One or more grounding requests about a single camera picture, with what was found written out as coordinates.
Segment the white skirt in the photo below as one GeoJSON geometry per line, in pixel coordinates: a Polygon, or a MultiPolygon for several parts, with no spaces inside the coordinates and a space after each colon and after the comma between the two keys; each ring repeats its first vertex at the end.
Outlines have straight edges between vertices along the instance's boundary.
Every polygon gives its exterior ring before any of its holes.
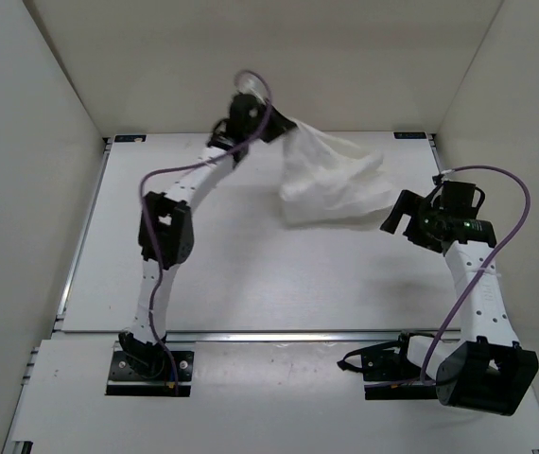
{"type": "Polygon", "coordinates": [[[395,202],[381,152],[297,120],[283,141],[279,187],[286,223],[362,218],[395,202]]]}

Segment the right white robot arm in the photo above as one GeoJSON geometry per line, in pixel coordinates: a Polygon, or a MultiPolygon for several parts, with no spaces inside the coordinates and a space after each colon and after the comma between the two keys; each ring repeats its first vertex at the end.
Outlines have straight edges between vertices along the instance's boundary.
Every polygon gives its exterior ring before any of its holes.
{"type": "Polygon", "coordinates": [[[400,193],[381,230],[392,234],[403,216],[408,241],[439,253],[450,270],[461,338],[403,331],[396,340],[347,353],[338,367],[362,375],[368,400],[437,399],[447,407],[511,416],[539,362],[514,333],[491,257],[496,235],[478,218],[485,193],[473,183],[437,182],[426,196],[400,193]]]}

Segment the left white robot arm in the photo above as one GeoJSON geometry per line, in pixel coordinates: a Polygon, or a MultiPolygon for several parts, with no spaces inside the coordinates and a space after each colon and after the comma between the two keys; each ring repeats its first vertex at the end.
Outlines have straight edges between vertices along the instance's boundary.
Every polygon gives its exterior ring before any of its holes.
{"type": "Polygon", "coordinates": [[[236,94],[196,163],[154,170],[140,182],[144,273],[133,322],[118,339],[141,375],[159,374],[172,357],[165,349],[166,310],[176,272],[193,251],[196,209],[246,159],[251,143],[269,144],[295,129],[267,98],[236,94]]]}

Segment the right blue corner label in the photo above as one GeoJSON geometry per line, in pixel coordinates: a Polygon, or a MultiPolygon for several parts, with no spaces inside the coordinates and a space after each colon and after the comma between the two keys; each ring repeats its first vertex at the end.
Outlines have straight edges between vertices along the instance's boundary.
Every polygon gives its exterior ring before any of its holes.
{"type": "Polygon", "coordinates": [[[421,131],[395,131],[393,136],[396,140],[425,140],[426,134],[421,131]]]}

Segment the blue corner label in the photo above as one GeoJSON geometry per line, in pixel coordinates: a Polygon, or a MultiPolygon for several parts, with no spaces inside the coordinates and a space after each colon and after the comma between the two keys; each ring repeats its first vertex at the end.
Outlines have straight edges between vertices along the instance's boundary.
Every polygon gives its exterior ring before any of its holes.
{"type": "Polygon", "coordinates": [[[395,131],[393,136],[396,140],[425,140],[426,134],[421,131],[395,131]]]}
{"type": "Polygon", "coordinates": [[[115,143],[143,143],[146,140],[145,134],[118,134],[113,139],[115,143]]]}

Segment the left blue corner label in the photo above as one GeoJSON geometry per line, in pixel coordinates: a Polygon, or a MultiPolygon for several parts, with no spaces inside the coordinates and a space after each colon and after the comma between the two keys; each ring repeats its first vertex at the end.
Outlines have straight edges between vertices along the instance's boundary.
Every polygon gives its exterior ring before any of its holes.
{"type": "Polygon", "coordinates": [[[115,143],[143,143],[146,140],[145,134],[118,134],[113,139],[115,143]]]}

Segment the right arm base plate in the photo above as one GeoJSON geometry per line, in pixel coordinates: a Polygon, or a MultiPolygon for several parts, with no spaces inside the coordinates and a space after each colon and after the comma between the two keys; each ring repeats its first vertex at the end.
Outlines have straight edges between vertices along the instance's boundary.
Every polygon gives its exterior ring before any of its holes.
{"type": "Polygon", "coordinates": [[[420,368],[398,347],[363,353],[361,365],[366,401],[438,399],[435,387],[421,383],[420,368]]]}

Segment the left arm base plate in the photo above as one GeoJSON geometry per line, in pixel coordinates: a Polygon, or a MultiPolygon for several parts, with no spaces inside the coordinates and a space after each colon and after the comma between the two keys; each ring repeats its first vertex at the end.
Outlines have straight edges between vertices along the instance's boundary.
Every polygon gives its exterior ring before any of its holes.
{"type": "Polygon", "coordinates": [[[151,368],[136,364],[122,350],[114,350],[106,392],[108,396],[189,397],[194,371],[194,351],[174,351],[178,386],[167,357],[160,357],[151,368]]]}

